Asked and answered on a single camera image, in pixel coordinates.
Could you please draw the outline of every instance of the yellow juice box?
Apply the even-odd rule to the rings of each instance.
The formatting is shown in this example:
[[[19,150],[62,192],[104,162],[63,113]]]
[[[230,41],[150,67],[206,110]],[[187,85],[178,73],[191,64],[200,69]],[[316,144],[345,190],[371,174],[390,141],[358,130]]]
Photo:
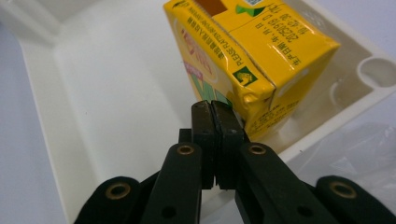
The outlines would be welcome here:
[[[339,44],[279,0],[164,5],[200,100],[233,106],[252,140],[296,108]]]

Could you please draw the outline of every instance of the white plastic tray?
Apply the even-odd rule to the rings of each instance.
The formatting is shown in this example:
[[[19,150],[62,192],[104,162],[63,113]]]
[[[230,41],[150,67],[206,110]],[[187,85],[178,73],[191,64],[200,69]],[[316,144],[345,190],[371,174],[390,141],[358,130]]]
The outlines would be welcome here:
[[[178,129],[190,127],[196,100],[163,3],[0,2],[0,21],[21,43],[69,222],[106,179],[158,171]],[[263,140],[284,161],[396,91],[394,60],[315,1],[287,3],[342,47],[284,128]]]

